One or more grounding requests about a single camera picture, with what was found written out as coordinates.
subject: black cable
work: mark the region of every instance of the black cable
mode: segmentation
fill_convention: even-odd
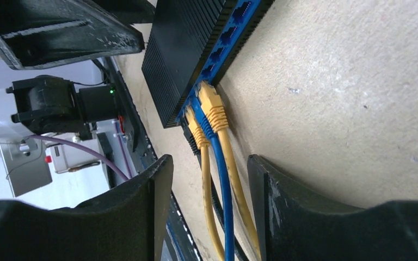
[[[105,84],[108,81],[108,79],[103,80],[101,83],[96,83],[96,84],[84,84],[84,83],[79,83],[79,82],[73,82],[74,84],[77,85],[82,85],[82,86],[97,86],[100,84]]]
[[[98,61],[97,59],[94,59],[92,60],[92,63],[94,63],[95,66],[97,66],[97,68],[102,72],[104,80],[101,83],[97,83],[97,84],[84,84],[84,83],[73,82],[74,84],[82,85],[82,86],[97,86],[100,84],[106,84],[109,81],[108,70],[101,64],[101,62]]]
[[[196,142],[188,128],[188,122],[186,122],[186,119],[183,119],[181,121],[181,125],[183,128],[183,134],[185,138],[187,139],[188,143],[190,144],[193,154],[195,154],[196,157],[198,158],[199,166],[201,167],[201,152],[196,147]],[[217,194],[216,185],[214,184],[214,180],[212,179],[212,176],[211,176],[211,196],[212,196],[212,207],[214,208],[214,211],[216,213],[217,219],[219,220],[220,226],[225,232],[223,208],[219,199],[219,194]],[[239,244],[239,241],[236,237],[235,237],[235,255],[238,257],[240,261],[249,261],[248,256],[246,256],[246,253],[244,253],[244,250]]]

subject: ethernet port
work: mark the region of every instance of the ethernet port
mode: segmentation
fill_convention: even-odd
[[[252,1],[246,1],[240,7],[236,8],[235,11],[233,11],[233,19],[235,20],[235,24],[241,24],[244,22],[245,15],[251,5]]]
[[[220,36],[220,40],[223,45],[231,44],[233,34],[236,31],[236,26],[230,27],[225,33]]]
[[[209,66],[208,66],[208,67],[206,67],[204,70],[202,70],[202,71],[201,71],[201,76],[202,76],[203,78],[210,78],[210,76],[211,76],[211,72],[212,72],[212,69],[214,69],[214,65],[213,65],[213,64],[209,65]]]
[[[211,59],[211,62],[213,63],[217,63],[220,61],[221,57],[222,57],[222,53],[225,50],[225,47],[221,47],[219,49],[217,49],[217,51],[211,53],[211,56],[209,56],[209,58]]]

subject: ethernet cable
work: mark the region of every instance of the ethernet cable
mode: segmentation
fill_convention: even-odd
[[[185,118],[180,119],[180,127],[182,127],[183,130],[183,136],[188,141],[188,144],[190,148],[192,149],[193,154],[198,159],[199,166],[201,167],[201,151],[196,146],[196,141],[190,132],[188,128],[188,122]],[[223,232],[225,233],[225,222],[224,222],[224,214],[223,214],[223,208],[222,203],[220,202],[219,195],[217,194],[217,188],[214,184],[214,181],[211,178],[211,197],[212,197],[212,207],[213,212],[215,212],[217,219],[219,221],[220,226],[222,227]],[[238,257],[239,261],[249,261],[248,256],[246,256],[246,253],[244,253],[243,248],[241,247],[241,244],[239,243],[238,239],[235,237],[235,255]]]
[[[230,179],[228,175],[228,169],[225,162],[225,157],[222,151],[219,138],[212,130],[209,121],[204,115],[203,110],[196,97],[193,98],[191,107],[193,108],[196,116],[196,120],[201,126],[204,134],[211,142],[214,154],[217,160],[217,169],[219,171],[220,185],[222,187],[222,202],[224,209],[224,221],[225,221],[225,260],[232,261],[235,258],[235,229],[233,224],[233,205],[231,199]]]
[[[259,238],[246,202],[243,187],[241,186],[235,156],[228,136],[228,120],[226,118],[222,99],[217,94],[215,88],[207,82],[199,83],[197,91],[197,100],[201,104],[201,109],[206,115],[213,131],[219,136],[241,219],[248,231],[250,241],[253,243],[257,255],[260,257]]]
[[[217,251],[217,255],[220,260],[224,260],[225,251],[220,241],[219,234],[217,232],[216,220],[214,218],[214,212],[212,211],[212,195],[211,195],[211,166],[209,164],[209,141],[206,139],[201,126],[196,121],[194,111],[192,108],[186,110],[186,120],[188,122],[188,128],[193,135],[197,149],[201,153],[201,174],[202,174],[202,191],[204,202],[204,214],[206,216],[207,229],[212,240],[212,244]]]

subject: gray panel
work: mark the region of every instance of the gray panel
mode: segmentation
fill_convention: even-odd
[[[25,139],[28,146],[20,149],[22,139],[0,139],[0,149],[14,197],[52,182],[45,162],[45,146],[41,140]]]

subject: black metal frame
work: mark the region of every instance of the black metal frame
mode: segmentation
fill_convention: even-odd
[[[132,96],[122,78],[122,74],[114,66],[113,58],[103,58],[103,64],[108,71],[109,81],[115,87],[116,103],[120,115],[124,118],[123,127],[125,134],[129,136],[127,149],[136,171],[141,173],[153,164],[158,157],[146,134],[145,127],[140,120]],[[116,175],[115,183],[119,184],[121,182],[122,180]],[[171,193],[167,225],[168,232],[164,240],[169,247],[169,252],[173,260],[202,260],[198,247],[193,240],[191,231],[185,222],[185,218],[173,193]]]

